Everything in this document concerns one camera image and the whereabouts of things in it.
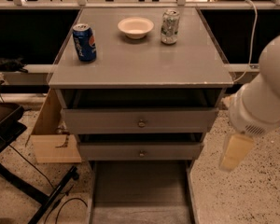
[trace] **speckled floor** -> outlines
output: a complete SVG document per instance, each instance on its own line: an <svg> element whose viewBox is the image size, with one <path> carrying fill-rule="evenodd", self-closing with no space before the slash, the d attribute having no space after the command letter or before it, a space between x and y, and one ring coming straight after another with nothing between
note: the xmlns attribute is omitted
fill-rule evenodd
<svg viewBox="0 0 280 224"><path fill-rule="evenodd" d="M32 144L30 141L26 144L42 100L43 97L40 96L29 98L23 103L24 107L32 108L21 120L28 126L28 131L12 146L46 174L53 184L57 184L71 164L36 164ZM193 166L191 182L197 223L280 224L280 130L257 139L256 147L245 161L228 174L217 167L225 134L230 131L227 111L221 110L211 132L205 137L202 155ZM0 162L40 190L51 192L47 180L11 148L2 152ZM80 179L71 181L66 186L65 189L69 189L74 185L70 195L64 197L62 203L73 197L85 201L89 198L91 174L88 165L82 162L77 168ZM5 218L0 223L25 224L38 207L37 202L0 177L0 218ZM55 223L58 209L59 207L49 216L46 223ZM72 201L60 213L58 223L84 223L85 216L84 204Z"/></svg>

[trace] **white cable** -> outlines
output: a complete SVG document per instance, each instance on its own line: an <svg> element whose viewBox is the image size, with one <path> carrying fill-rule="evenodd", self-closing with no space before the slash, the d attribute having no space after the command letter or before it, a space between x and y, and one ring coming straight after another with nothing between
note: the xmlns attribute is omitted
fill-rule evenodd
<svg viewBox="0 0 280 224"><path fill-rule="evenodd" d="M246 70L242 73L242 75L238 78L236 78L233 82L237 82L239 81L241 78L244 77L245 73L248 71L248 68L251 64L251 60L252 60L252 53L253 53L253 41L254 41L254 33L255 33L255 27L256 27L256 22L258 20L258 11L255 7L255 4L251 1L251 0L245 0L245 2L247 2L248 4L250 4L253 8L254 8L254 12L255 12L255 18L254 18L254 23L253 23L253 28L252 28L252 34L251 34L251 41L250 41L250 54L249 54L249 61L248 64L246 65Z"/></svg>

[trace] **blue soda can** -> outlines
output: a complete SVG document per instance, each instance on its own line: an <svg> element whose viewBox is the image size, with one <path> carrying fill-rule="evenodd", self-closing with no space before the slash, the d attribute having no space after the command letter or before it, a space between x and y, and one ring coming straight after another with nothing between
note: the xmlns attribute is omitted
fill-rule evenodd
<svg viewBox="0 0 280 224"><path fill-rule="evenodd" d="M79 23L73 27L73 38L77 56L82 62L92 62L96 59L94 35L90 26Z"/></svg>

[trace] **silver can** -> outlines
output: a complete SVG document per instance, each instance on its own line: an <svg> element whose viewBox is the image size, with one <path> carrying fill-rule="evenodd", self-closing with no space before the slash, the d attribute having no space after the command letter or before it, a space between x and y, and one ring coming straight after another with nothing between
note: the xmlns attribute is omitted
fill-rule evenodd
<svg viewBox="0 0 280 224"><path fill-rule="evenodd" d="M174 44L177 41L179 11L167 9L162 16L161 42Z"/></svg>

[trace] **drawer knob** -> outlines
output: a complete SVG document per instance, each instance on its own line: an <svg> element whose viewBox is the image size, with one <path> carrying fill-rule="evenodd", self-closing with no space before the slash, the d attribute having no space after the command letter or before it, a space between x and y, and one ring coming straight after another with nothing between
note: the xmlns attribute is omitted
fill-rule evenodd
<svg viewBox="0 0 280 224"><path fill-rule="evenodd" d="M139 157L140 158L143 158L143 157L145 157L146 156L146 152L144 151L144 150L140 150L140 152L139 152Z"/></svg>
<svg viewBox="0 0 280 224"><path fill-rule="evenodd" d="M138 126L140 128L144 128L144 127L146 127L146 122L144 120L140 119L139 122L138 122Z"/></svg>

